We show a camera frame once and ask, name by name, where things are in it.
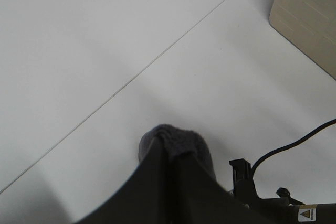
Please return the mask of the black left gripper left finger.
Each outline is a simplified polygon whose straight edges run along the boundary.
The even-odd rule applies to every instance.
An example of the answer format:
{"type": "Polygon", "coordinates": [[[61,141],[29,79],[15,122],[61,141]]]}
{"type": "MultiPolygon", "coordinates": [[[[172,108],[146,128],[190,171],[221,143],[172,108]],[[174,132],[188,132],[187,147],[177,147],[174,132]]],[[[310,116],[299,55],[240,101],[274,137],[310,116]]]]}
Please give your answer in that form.
{"type": "Polygon", "coordinates": [[[163,143],[154,138],[131,177],[78,223],[169,223],[167,168],[163,143]]]}

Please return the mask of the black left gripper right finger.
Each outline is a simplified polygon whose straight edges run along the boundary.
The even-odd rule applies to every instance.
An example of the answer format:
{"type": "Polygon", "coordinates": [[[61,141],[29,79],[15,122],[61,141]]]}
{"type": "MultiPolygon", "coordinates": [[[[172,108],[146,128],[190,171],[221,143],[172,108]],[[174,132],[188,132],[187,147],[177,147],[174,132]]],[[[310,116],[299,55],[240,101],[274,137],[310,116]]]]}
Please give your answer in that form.
{"type": "Polygon", "coordinates": [[[173,162],[173,223],[249,223],[249,211],[213,180],[192,154],[173,162]]]}

